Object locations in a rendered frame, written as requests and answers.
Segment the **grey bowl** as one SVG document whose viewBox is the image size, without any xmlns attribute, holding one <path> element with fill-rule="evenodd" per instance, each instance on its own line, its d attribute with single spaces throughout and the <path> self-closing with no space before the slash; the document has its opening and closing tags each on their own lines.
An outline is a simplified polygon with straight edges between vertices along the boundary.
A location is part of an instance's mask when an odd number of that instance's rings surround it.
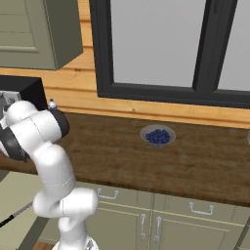
<svg viewBox="0 0 250 250">
<path fill-rule="evenodd" d="M 164 144 L 164 145 L 156 145 L 156 144 L 152 144 L 150 143 L 147 139 L 146 139 L 146 134 L 151 132 L 151 131 L 154 131 L 156 129 L 160 129 L 160 130 L 166 130 L 169 135 L 170 135 L 170 140 L 167 144 Z M 168 126 L 165 126 L 165 125 L 159 125 L 159 124 L 153 124 L 153 125 L 147 125 L 145 126 L 141 132 L 140 132 L 140 135 L 141 135 L 141 138 L 148 144 L 150 144 L 151 146 L 166 146 L 166 145 L 169 145 L 170 143 L 172 143 L 173 141 L 176 140 L 176 133 L 174 132 L 173 129 L 171 129 L 170 127 Z"/>
</svg>

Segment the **blueberries heap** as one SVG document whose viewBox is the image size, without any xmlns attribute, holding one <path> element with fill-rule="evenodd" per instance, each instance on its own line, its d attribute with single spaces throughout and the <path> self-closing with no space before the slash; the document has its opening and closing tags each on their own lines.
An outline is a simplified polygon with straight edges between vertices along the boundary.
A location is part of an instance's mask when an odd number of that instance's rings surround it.
<svg viewBox="0 0 250 250">
<path fill-rule="evenodd" d="M 167 144 L 170 140 L 170 135 L 166 130 L 156 129 L 146 134 L 146 139 L 156 145 Z"/>
</svg>

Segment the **olive drawer front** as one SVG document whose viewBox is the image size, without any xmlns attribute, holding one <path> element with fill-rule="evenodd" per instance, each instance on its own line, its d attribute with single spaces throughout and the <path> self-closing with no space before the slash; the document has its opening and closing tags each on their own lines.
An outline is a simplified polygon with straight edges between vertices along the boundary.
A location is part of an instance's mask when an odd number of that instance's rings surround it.
<svg viewBox="0 0 250 250">
<path fill-rule="evenodd" d="M 103 195 L 113 195 L 116 190 L 119 191 L 119 195 L 114 200 L 99 198 L 102 203 L 138 207 L 143 209 L 150 209 L 152 205 L 153 194 L 151 192 L 81 182 L 77 182 L 76 186 L 78 188 L 91 188 L 96 193 L 98 193 L 98 188 L 101 188 L 103 190 Z"/>
<path fill-rule="evenodd" d="M 213 205 L 213 215 L 205 216 L 192 213 L 188 207 L 190 202 L 193 202 L 195 210 L 201 211 L 207 211 L 208 206 Z M 250 208 L 247 207 L 158 193 L 154 196 L 153 208 L 160 212 L 167 212 L 171 214 L 202 218 L 205 220 L 225 222 L 242 226 L 244 226 L 250 218 Z"/>
</svg>

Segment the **dark framed window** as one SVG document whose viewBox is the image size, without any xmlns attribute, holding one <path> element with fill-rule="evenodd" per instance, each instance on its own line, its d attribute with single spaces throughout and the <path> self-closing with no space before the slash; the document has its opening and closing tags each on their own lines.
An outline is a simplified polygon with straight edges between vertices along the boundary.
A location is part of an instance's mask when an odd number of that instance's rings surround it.
<svg viewBox="0 0 250 250">
<path fill-rule="evenodd" d="M 250 109 L 219 85 L 237 0 L 89 2 L 100 98 Z"/>
</svg>

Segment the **olive cupboard door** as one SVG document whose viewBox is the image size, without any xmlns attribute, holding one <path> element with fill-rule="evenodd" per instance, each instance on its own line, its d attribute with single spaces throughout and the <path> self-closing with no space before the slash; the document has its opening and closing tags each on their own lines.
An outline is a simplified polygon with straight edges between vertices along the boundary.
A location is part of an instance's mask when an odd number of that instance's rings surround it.
<svg viewBox="0 0 250 250">
<path fill-rule="evenodd" d="M 141 215 L 146 214 L 145 239 L 141 241 Z M 89 235 L 100 250 L 148 250 L 150 210 L 101 203 L 86 221 Z"/>
<path fill-rule="evenodd" d="M 156 217 L 161 217 L 159 241 L 154 242 Z M 152 211 L 151 250 L 233 250 L 242 225 Z"/>
</svg>

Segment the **olive appliance front panel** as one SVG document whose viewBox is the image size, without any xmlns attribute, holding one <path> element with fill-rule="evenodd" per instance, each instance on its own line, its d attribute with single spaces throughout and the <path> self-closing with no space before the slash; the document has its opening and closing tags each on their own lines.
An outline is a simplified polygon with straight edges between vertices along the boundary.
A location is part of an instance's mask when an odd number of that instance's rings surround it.
<svg viewBox="0 0 250 250">
<path fill-rule="evenodd" d="M 31 202 L 41 188 L 37 176 L 9 172 L 0 182 L 0 222 Z M 47 222 L 29 207 L 0 228 L 0 250 L 32 250 Z"/>
</svg>

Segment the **olive wall cupboard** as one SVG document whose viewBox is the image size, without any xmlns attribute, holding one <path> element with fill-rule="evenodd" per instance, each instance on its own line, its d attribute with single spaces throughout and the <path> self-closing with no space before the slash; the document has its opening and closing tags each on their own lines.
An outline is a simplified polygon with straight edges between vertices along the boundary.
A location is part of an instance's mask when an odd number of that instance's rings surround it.
<svg viewBox="0 0 250 250">
<path fill-rule="evenodd" d="M 59 70 L 82 53 L 77 0 L 0 0 L 0 67 Z"/>
</svg>

